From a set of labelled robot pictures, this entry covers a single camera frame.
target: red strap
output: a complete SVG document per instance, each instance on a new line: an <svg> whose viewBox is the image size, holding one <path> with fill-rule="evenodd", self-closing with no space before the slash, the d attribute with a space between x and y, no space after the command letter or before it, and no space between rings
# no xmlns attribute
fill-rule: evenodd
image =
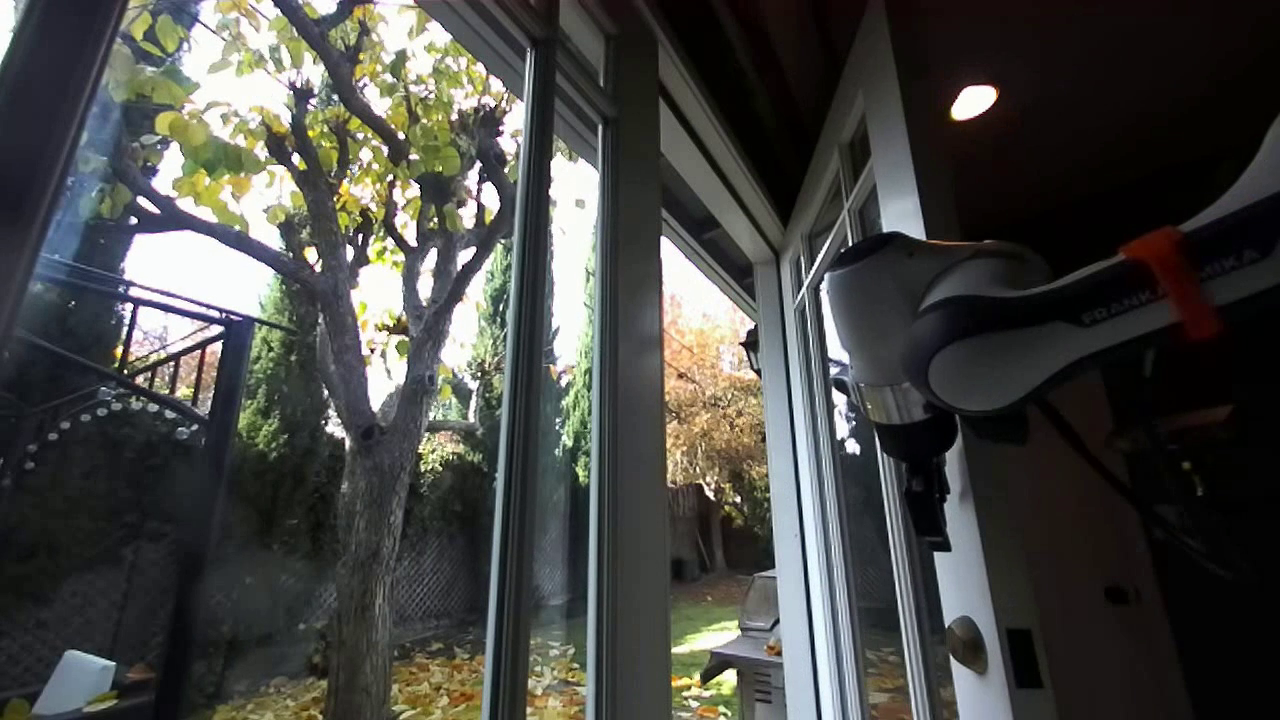
<svg viewBox="0 0 1280 720"><path fill-rule="evenodd" d="M1170 303L1177 307L1177 315L1186 320L1186 336L1193 346L1212 339L1225 333L1221 315L1212 312L1205 286L1196 282L1196 273L1190 268L1186 253L1186 233L1182 227L1155 227L1131 244L1120 247L1120 255L1145 265L1162 291L1170 296Z"/></svg>

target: glass pane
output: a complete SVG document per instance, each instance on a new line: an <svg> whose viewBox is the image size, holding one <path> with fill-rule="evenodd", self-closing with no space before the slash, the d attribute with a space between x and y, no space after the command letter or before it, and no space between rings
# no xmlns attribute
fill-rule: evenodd
<svg viewBox="0 0 1280 720"><path fill-rule="evenodd" d="M531 473L528 718L537 720L586 718L589 695L593 315L599 225L599 173L589 149L581 135L565 135L551 157L551 336L544 349L542 469Z"/></svg>
<svg viewBox="0 0 1280 720"><path fill-rule="evenodd" d="M839 225L838 247L854 244L862 225ZM858 389L847 383L847 356L838 339L838 330L823 320L819 302L804 302L817 330L823 333L827 353L827 409L838 433L838 494L845 517L845 546L847 546L847 573L858 575L858 618L862 618L862 668L863 668L863 707L871 720L901 720L913 718L909 672L906 672L906 640L901 640L901 608L894 583L894 552L884 530L884 501L881 501L881 469L878 469L878 437L862 413Z"/></svg>
<svg viewBox="0 0 1280 720"><path fill-rule="evenodd" d="M482 714L518 118L411 0L130 9L0 363L0 700Z"/></svg>
<svg viewBox="0 0 1280 720"><path fill-rule="evenodd" d="M0 0L0 60L11 50L15 23L26 21L28 0Z"/></svg>
<svg viewBox="0 0 1280 720"><path fill-rule="evenodd" d="M773 695L781 640L765 401L745 336L749 315L665 239L672 707L688 720L785 704Z"/></svg>

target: ceiling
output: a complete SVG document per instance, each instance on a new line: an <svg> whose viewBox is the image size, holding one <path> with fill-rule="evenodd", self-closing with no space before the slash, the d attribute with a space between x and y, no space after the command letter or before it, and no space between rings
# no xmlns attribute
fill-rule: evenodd
<svg viewBox="0 0 1280 720"><path fill-rule="evenodd" d="M656 0L678 53L788 216L863 0ZM888 0L932 227L1091 260L1205 209L1280 118L1277 0ZM965 68L1005 106L941 119Z"/></svg>

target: lawn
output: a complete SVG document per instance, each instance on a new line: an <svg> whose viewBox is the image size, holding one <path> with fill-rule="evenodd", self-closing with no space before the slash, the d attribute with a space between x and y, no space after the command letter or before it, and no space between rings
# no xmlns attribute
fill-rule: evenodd
<svg viewBox="0 0 1280 720"><path fill-rule="evenodd" d="M672 707L680 720L735 718L735 675L726 672L699 686L710 647L735 635L753 575L710 575L672 590Z"/></svg>
<svg viewBox="0 0 1280 720"><path fill-rule="evenodd" d="M672 714L678 720L733 720L733 672L699 686L710 647L735 635L749 575L713 575L672 590ZM586 668L572 646L537 640L528 664L528 718L586 718ZM464 647L425 647L397 664L397 720L468 720L483 704L483 658ZM214 720L320 720L326 680L281 680L255 695L228 700Z"/></svg>

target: recessed light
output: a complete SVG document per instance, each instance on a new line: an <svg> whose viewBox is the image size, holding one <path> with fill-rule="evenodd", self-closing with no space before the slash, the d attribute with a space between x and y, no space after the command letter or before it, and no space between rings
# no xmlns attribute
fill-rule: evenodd
<svg viewBox="0 0 1280 720"><path fill-rule="evenodd" d="M954 99L954 119L956 124L967 124L967 119L980 119L985 112L991 112L1000 99L1000 90L996 83L965 83Z"/></svg>

